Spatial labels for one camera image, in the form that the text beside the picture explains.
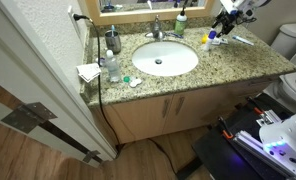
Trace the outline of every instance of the wooden cabinet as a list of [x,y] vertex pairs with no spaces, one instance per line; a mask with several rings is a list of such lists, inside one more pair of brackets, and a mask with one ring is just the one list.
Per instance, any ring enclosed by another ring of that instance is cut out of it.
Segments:
[[121,143],[196,128],[228,116],[278,77],[261,78],[104,106]]
[[121,143],[162,134],[173,95],[153,97],[104,107]]

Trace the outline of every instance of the wooden floor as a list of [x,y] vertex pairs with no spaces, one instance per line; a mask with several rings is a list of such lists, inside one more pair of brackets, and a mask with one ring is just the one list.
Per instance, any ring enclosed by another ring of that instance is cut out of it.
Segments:
[[[1,97],[7,97],[5,98],[7,103],[15,102],[9,95],[1,95]],[[206,128],[197,128],[156,137],[153,140],[162,145],[177,171],[195,157],[191,144],[206,132]],[[3,179],[167,180],[176,178],[166,156],[148,140],[127,144],[118,159],[104,162],[98,168],[93,168],[0,125],[0,180]],[[211,178],[209,172],[202,166],[188,179]]]

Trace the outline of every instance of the door hinge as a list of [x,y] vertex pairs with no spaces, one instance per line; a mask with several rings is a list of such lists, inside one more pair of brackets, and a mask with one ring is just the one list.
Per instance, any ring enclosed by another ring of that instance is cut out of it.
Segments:
[[95,151],[88,151],[88,153],[84,157],[83,161],[85,163],[89,163],[91,159],[94,159],[97,162],[101,163],[102,162],[102,159],[97,156],[98,154],[100,154],[100,153],[97,150],[95,150]]
[[57,116],[37,102],[18,106],[1,121],[28,134],[39,124],[54,118]]

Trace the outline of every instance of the bathroom vanity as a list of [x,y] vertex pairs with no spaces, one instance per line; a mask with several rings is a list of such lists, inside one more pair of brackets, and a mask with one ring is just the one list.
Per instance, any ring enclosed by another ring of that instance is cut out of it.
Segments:
[[[135,88],[124,82],[113,84],[107,81],[108,73],[103,70],[103,109],[121,143],[211,124],[217,121],[217,116],[228,116],[245,97],[260,93],[280,74],[296,70],[293,64],[242,26],[225,36],[229,45],[212,46],[209,52],[204,52],[201,37],[208,30],[186,29],[184,39],[165,38],[165,41],[189,46],[199,58],[193,70],[172,77],[149,75],[132,64],[136,49],[156,43],[154,39],[146,38],[146,33],[121,36],[122,50],[117,57],[122,77],[135,76],[143,80]],[[231,38],[233,35],[255,45],[235,41]],[[81,95],[105,127],[99,108],[97,80],[83,84]]]

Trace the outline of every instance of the electrical outlet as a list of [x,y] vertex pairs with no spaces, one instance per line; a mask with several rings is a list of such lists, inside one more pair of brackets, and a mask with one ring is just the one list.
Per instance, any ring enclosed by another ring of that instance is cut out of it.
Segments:
[[76,32],[77,32],[77,35],[78,35],[79,39],[80,39],[80,31],[79,31],[79,27],[78,27],[77,22],[76,22],[75,19],[73,18],[73,14],[74,14],[74,11],[73,11],[73,9],[72,9],[72,6],[69,6],[69,7],[68,7],[68,16],[69,16],[69,18],[70,18],[70,20],[71,20],[71,23],[74,25],[74,28],[75,28],[75,30],[76,30]]

